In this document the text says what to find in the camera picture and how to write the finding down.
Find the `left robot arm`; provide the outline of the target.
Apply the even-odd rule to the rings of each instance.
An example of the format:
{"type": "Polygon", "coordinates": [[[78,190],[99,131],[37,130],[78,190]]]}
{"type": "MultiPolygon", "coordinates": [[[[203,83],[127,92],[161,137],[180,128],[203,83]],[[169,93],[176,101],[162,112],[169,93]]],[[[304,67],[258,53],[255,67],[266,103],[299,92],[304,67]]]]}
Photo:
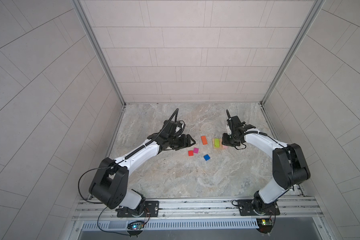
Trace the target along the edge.
{"type": "Polygon", "coordinates": [[[184,121],[166,120],[163,128],[154,133],[136,149],[116,159],[101,161],[90,184],[89,193],[109,209],[121,207],[134,216],[145,210],[146,198],[135,190],[128,189],[129,176],[143,163],[168,150],[189,148],[196,141],[183,133],[184,121]]]}

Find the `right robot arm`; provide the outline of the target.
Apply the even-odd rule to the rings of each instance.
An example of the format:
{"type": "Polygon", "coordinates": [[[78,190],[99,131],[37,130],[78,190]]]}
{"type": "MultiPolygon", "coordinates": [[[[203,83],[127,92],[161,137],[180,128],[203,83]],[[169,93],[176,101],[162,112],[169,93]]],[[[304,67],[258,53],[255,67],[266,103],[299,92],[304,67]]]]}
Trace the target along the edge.
{"type": "Polygon", "coordinates": [[[277,141],[255,126],[241,122],[238,116],[231,116],[227,111],[227,133],[223,134],[222,144],[239,150],[240,145],[251,144],[272,159],[272,179],[259,191],[255,192],[252,209],[257,215],[272,213],[276,201],[294,185],[305,182],[311,173],[297,144],[277,141]]]}

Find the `lime green wood block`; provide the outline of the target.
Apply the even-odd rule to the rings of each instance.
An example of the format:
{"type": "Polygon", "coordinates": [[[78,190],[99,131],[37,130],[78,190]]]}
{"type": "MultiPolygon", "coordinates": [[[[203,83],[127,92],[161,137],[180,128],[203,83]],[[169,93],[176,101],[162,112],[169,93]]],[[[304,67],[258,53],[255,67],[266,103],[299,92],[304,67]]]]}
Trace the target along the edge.
{"type": "Polygon", "coordinates": [[[220,148],[220,140],[219,139],[214,139],[214,148],[215,149],[220,148]]]}

